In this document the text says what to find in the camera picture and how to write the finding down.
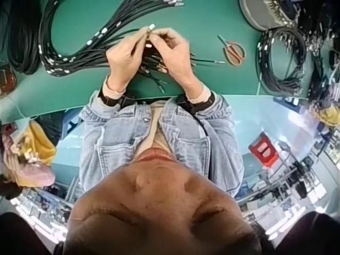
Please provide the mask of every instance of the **glass display case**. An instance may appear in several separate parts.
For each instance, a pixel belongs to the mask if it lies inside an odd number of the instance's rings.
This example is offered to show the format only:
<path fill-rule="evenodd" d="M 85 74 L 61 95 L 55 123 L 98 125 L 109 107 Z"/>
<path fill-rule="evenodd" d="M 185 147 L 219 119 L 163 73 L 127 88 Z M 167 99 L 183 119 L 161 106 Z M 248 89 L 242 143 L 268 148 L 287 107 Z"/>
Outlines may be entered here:
<path fill-rule="evenodd" d="M 333 136 L 331 137 L 328 145 L 325 148 L 326 155 L 330 158 L 330 160 L 337 165 L 338 169 L 340 164 L 340 131 L 335 130 Z"/>

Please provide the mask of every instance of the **jacket pocket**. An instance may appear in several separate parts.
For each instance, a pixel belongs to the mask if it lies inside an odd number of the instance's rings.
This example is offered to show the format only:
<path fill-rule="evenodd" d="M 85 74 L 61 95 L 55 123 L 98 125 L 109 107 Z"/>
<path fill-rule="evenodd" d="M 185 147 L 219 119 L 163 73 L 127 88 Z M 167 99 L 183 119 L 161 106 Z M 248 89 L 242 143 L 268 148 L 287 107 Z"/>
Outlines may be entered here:
<path fill-rule="evenodd" d="M 179 162 L 208 177 L 210 162 L 209 137 L 199 139 L 178 138 L 175 146 L 176 158 Z"/>
<path fill-rule="evenodd" d="M 114 146 L 99 146 L 98 157 L 103 177 L 129 163 L 134 154 L 134 146 L 128 143 Z"/>

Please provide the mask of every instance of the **hand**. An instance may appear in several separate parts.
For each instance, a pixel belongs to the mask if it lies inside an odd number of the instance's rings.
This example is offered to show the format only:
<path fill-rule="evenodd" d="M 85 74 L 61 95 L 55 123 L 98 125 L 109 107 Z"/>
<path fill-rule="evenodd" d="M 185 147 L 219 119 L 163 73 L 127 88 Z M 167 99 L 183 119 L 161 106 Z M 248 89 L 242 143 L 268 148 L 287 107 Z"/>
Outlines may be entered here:
<path fill-rule="evenodd" d="M 142 62 L 147 31 L 148 27 L 141 28 L 106 52 L 111 69 L 110 76 L 107 79 L 107 85 L 110 89 L 119 93 L 124 92 L 137 73 Z"/>
<path fill-rule="evenodd" d="M 169 74 L 182 86 L 186 95 L 198 98 L 203 92 L 203 84 L 192 71 L 189 42 L 171 28 L 156 29 L 149 39 L 161 54 Z"/>

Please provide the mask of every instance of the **nose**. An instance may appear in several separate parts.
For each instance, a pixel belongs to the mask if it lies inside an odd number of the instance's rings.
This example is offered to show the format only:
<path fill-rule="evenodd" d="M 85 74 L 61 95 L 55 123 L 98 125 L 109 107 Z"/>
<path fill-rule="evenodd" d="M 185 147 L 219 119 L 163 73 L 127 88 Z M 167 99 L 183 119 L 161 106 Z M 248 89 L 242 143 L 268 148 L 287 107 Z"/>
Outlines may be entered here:
<path fill-rule="evenodd" d="M 153 220 L 183 222 L 190 206 L 185 180 L 183 173 L 162 165 L 142 171 L 136 177 L 135 202 L 143 214 L 152 216 Z"/>

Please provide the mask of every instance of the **finger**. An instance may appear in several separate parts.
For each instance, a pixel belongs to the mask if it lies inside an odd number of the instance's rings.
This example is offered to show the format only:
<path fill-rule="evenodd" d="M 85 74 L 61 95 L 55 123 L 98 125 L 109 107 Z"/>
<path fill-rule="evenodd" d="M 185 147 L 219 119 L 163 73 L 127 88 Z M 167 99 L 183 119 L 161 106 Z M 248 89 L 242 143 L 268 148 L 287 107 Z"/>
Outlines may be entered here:
<path fill-rule="evenodd" d="M 142 56 L 143 56 L 143 52 L 144 52 L 144 49 L 145 49 L 145 43 L 147 41 L 147 34 L 145 34 L 137 43 L 136 45 L 136 48 L 135 48 L 135 51 L 134 51 L 134 54 L 133 54 L 133 57 L 138 59 L 138 60 L 141 60 L 142 59 Z"/>
<path fill-rule="evenodd" d="M 124 47 L 126 50 L 129 50 L 130 52 L 135 48 L 137 42 L 143 38 L 148 32 L 149 27 L 143 27 L 133 35 L 125 37 L 119 45 L 121 47 Z"/>
<path fill-rule="evenodd" d="M 176 44 L 180 44 L 182 42 L 185 42 L 185 38 L 181 36 L 177 31 L 173 30 L 172 28 L 160 28 L 160 29 L 155 29 L 152 31 L 153 35 L 158 35 L 160 37 L 168 37 L 171 39 L 173 42 Z"/>
<path fill-rule="evenodd" d="M 156 49 L 159 51 L 161 56 L 164 56 L 166 54 L 169 54 L 171 49 L 169 48 L 168 44 L 165 40 L 161 39 L 161 37 L 157 35 L 150 35 L 149 36 L 150 42 L 156 47 Z"/>

